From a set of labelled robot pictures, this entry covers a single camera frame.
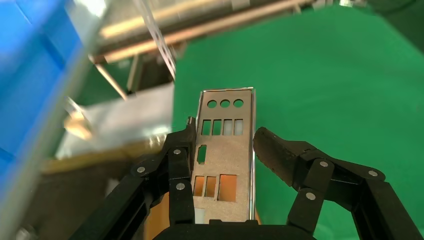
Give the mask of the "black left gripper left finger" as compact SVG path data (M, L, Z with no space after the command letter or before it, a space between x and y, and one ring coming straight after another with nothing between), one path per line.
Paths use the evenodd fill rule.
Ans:
M171 225L192 224L195 210L193 174L196 120L188 117L185 129L167 135L159 153L144 154L81 226L72 240L131 240L151 208L168 193Z

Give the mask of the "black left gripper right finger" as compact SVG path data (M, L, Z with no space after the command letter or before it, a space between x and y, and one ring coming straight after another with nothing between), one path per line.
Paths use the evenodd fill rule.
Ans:
M420 240L422 234L380 170L329 156L306 141L265 127L254 134L257 158L297 195L287 216L292 236L313 239L323 203L351 213L361 240Z

